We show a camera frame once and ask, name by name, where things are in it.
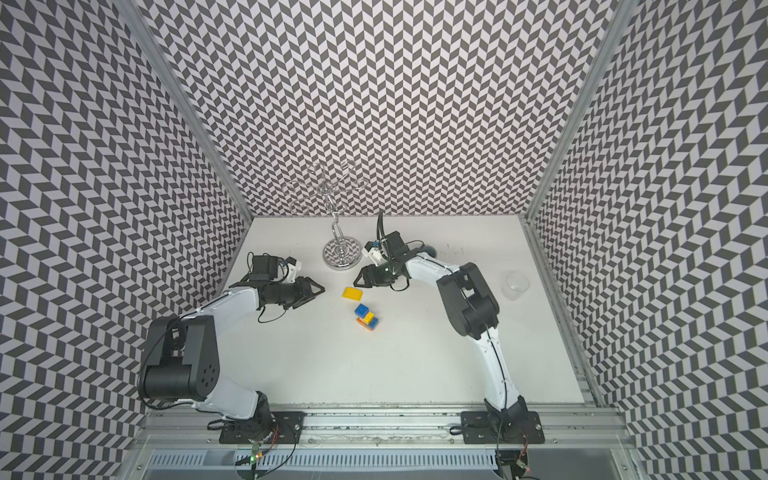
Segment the yellow curved lego brick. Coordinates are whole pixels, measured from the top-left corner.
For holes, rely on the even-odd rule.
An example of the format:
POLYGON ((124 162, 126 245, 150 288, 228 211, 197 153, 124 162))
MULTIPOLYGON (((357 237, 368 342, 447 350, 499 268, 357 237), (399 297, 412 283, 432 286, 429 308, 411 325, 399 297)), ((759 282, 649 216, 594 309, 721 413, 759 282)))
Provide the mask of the yellow curved lego brick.
POLYGON ((359 302, 362 299, 362 296, 363 292, 354 287, 346 287, 342 293, 343 298, 356 302, 359 302))

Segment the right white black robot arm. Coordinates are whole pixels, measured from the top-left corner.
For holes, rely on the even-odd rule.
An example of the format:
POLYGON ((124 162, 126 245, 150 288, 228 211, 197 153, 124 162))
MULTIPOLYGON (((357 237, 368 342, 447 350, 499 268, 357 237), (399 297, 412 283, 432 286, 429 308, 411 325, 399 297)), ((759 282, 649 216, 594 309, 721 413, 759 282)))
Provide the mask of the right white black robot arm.
POLYGON ((479 267, 454 265, 436 258, 434 248, 410 248, 400 233, 391 232, 363 247, 371 263, 361 268, 356 288, 391 287, 403 278, 424 282, 439 292, 452 328, 467 338, 480 358, 484 403, 495 438, 512 443, 523 436, 529 410, 507 367, 500 345, 500 306, 479 267))

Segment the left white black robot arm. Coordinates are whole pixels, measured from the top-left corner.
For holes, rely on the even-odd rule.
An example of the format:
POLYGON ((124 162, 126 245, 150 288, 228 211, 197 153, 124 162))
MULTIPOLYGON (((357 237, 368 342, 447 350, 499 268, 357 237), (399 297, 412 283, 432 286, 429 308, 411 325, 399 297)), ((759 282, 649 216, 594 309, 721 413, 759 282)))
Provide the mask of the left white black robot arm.
POLYGON ((188 314, 152 321, 139 369, 140 400, 152 410, 189 405, 229 421, 269 418, 264 393, 222 372, 220 336, 268 305, 296 309, 324 292, 321 284, 305 276, 292 282, 240 281, 188 314))

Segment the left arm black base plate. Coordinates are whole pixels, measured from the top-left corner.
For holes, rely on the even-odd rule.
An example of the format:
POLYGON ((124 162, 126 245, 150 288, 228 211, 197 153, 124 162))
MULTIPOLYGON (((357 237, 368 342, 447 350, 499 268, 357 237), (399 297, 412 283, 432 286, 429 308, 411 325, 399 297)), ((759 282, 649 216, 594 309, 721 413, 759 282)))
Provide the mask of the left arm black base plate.
POLYGON ((305 418, 303 411, 277 411, 249 420, 222 420, 218 441, 225 445, 295 444, 301 438, 305 418))

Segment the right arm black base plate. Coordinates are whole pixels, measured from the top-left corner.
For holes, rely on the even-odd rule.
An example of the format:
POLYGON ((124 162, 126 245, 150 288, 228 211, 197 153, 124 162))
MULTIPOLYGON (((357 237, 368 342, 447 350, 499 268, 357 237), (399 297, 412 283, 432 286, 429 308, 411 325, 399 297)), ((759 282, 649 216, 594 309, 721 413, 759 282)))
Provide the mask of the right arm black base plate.
POLYGON ((490 445, 496 442, 520 445, 545 443, 544 429, 539 414, 535 411, 525 413, 511 426, 502 426, 500 438, 497 438, 498 426, 489 419, 487 411, 462 411, 460 427, 463 441, 468 445, 490 445))

